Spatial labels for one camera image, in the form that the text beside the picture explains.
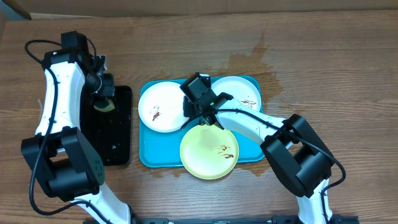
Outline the green yellow sponge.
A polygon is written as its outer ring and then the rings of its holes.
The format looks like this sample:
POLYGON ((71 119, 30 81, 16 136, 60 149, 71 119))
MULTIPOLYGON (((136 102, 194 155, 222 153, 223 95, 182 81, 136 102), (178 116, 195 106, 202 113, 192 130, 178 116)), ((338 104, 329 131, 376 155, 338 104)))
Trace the green yellow sponge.
POLYGON ((99 100, 94 103, 94 109, 102 113, 107 113, 115 109, 111 99, 99 100))

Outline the white plate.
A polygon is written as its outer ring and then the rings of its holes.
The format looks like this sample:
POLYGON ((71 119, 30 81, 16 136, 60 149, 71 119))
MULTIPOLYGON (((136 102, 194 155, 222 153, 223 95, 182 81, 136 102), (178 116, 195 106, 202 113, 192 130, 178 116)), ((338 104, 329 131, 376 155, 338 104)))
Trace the white plate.
POLYGON ((180 84, 160 82, 150 86, 140 97, 138 112, 141 121, 151 130, 170 133, 188 121, 183 115, 184 93, 180 84))
POLYGON ((261 95, 259 90, 249 80, 243 77, 223 77, 211 84, 212 90, 219 95, 224 92, 232 95, 244 106, 260 111, 261 95))

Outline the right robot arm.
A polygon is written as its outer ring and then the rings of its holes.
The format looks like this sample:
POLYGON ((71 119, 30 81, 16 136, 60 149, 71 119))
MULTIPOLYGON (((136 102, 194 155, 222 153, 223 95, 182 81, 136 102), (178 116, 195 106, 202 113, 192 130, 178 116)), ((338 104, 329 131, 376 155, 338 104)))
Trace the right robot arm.
POLYGON ((232 95, 216 94, 207 74, 196 73, 181 86, 183 113, 258 143, 281 184, 297 198, 302 223, 331 223, 328 205, 332 153, 305 118, 276 118, 244 106, 232 95))

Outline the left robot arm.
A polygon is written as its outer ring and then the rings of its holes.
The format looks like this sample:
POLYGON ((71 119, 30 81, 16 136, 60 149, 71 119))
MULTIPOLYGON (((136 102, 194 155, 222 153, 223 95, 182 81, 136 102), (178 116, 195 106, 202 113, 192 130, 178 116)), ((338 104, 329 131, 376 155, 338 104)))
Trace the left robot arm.
POLYGON ((95 223, 136 223, 131 207, 105 182, 105 167, 131 159, 132 90, 117 86, 106 56, 85 35, 66 32, 58 50, 40 60, 46 78, 45 103, 32 138, 21 153, 50 198, 65 208, 78 205, 95 223))

